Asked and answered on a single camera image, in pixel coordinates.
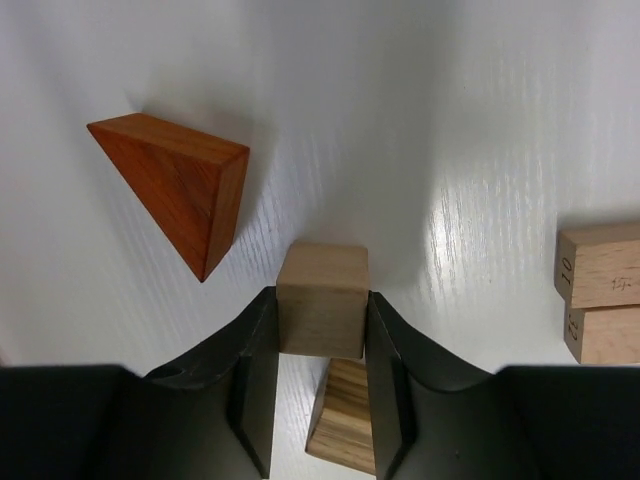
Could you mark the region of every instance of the gripped wooden block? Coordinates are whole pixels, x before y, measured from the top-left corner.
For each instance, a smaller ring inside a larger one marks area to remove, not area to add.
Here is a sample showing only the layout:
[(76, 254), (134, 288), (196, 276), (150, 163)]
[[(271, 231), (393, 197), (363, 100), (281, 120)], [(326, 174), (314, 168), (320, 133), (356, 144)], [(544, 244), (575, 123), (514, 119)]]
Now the gripped wooden block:
[(313, 406), (306, 451), (314, 457), (375, 475), (364, 364), (330, 361)]
[(640, 363), (640, 306), (565, 309), (564, 339), (578, 363)]
[(366, 248), (294, 243), (276, 281), (280, 351), (361, 358), (368, 295)]
[(143, 113), (87, 128), (204, 282), (233, 243), (249, 148)]
[(572, 308), (640, 304), (640, 224), (559, 232), (554, 277)]

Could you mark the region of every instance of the white surface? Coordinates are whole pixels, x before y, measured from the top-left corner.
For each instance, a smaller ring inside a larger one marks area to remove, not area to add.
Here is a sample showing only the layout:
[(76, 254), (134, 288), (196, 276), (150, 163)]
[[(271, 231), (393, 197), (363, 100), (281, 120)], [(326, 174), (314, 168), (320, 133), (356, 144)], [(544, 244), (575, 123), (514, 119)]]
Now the white surface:
[[(275, 281), (299, 236), (477, 365), (568, 362), (560, 223), (637, 219), (640, 3), (0, 2), (0, 344), (146, 372)], [(144, 110), (247, 143), (237, 240), (200, 285), (86, 132)], [(272, 478), (317, 360), (283, 357)]]

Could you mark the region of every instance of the light brown wooden block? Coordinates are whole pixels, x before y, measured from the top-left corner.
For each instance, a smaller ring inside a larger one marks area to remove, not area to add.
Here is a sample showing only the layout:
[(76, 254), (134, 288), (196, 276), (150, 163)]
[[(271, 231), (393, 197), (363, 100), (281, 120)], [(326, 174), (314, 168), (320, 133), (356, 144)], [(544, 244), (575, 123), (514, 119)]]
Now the light brown wooden block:
[(375, 475), (366, 367), (333, 359), (311, 415), (308, 454)]
[(249, 148), (142, 113), (87, 128), (204, 282), (233, 243)]
[(640, 363), (640, 306), (565, 310), (564, 339), (579, 363)]
[(294, 243), (276, 295), (281, 352), (362, 357), (369, 295), (366, 248)]
[(640, 304), (640, 224), (559, 232), (555, 285), (572, 308)]

